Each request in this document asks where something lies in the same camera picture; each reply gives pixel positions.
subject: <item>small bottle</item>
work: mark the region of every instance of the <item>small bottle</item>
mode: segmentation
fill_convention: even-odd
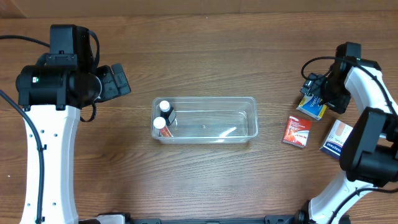
[[[172,133],[166,126],[166,120],[164,118],[155,118],[154,127],[160,131],[163,137],[173,137]]]
[[[172,105],[166,100],[161,101],[159,104],[160,116],[166,120],[166,125],[170,126],[175,120],[175,111]]]

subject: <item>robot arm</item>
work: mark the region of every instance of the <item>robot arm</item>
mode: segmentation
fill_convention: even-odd
[[[337,48],[336,56],[353,56],[354,60],[360,62],[360,45],[345,43]],[[379,80],[392,101],[391,106],[398,110],[397,104],[386,90],[377,63],[365,60],[365,65],[362,67]],[[326,98],[324,103],[338,113],[345,111],[352,95],[361,117],[343,146],[340,156],[340,167],[343,170],[320,195],[306,203],[303,210],[298,211],[296,223],[337,224],[345,212],[371,192],[367,190],[358,193],[358,190],[376,189],[390,181],[398,180],[397,148],[377,145],[380,137],[397,142],[396,116],[387,106],[377,83],[360,68],[347,66],[335,62],[331,78],[316,80],[310,85],[307,81],[302,88],[302,92],[307,91]],[[357,195],[345,202],[352,193]]]
[[[97,42],[95,60],[90,35]],[[39,132],[45,167],[42,218],[37,218],[40,159],[32,130],[25,123],[27,188],[21,223],[76,224],[73,155],[78,123],[84,121],[80,110],[89,105],[95,109],[95,103],[128,94],[131,89],[120,64],[97,68],[100,48],[92,31],[74,25],[52,25],[50,40],[50,53],[36,65],[25,66],[16,81],[18,104]],[[107,223],[110,218],[101,222]]]

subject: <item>clear plastic container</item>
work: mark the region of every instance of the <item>clear plastic container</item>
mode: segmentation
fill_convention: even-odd
[[[168,127],[172,137],[154,128],[159,103],[175,110]],[[151,133],[165,144],[244,143],[258,135],[257,103],[253,97],[161,97],[152,102]]]

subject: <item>red box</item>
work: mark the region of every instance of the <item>red box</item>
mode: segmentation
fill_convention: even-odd
[[[298,147],[305,147],[310,134],[310,128],[311,121],[290,115],[283,142]]]

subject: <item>white bottle cap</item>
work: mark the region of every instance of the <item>white bottle cap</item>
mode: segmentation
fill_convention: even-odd
[[[162,129],[166,126],[166,120],[162,117],[157,117],[154,120],[154,127],[157,129]]]
[[[170,103],[167,100],[164,100],[160,102],[159,107],[161,111],[168,112],[170,109]]]

